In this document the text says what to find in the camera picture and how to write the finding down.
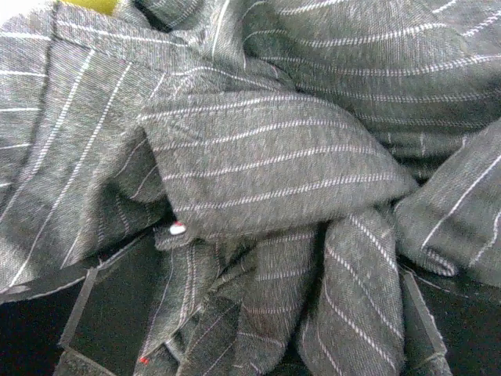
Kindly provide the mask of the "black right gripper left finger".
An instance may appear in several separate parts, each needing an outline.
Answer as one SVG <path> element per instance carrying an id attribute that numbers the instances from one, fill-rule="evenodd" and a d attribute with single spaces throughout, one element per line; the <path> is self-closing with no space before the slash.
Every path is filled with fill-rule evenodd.
<path id="1" fill-rule="evenodd" d="M 1 293 L 3 375 L 131 375 L 160 275 L 153 233 Z"/>

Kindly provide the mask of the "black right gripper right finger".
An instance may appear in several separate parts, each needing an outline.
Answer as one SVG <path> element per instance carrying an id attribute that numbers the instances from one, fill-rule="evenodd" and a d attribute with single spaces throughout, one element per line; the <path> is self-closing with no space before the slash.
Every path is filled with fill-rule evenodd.
<path id="1" fill-rule="evenodd" d="M 405 321 L 404 375 L 498 375 L 500 289 L 398 260 Z"/>

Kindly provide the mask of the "dark pinstriped shirt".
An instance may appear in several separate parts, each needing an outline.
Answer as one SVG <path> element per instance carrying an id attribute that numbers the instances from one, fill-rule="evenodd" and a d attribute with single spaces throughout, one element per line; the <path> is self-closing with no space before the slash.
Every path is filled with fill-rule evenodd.
<path id="1" fill-rule="evenodd" d="M 151 232 L 131 375 L 404 375 L 398 260 L 500 285 L 497 1 L 1 13 L 1 293 Z"/>

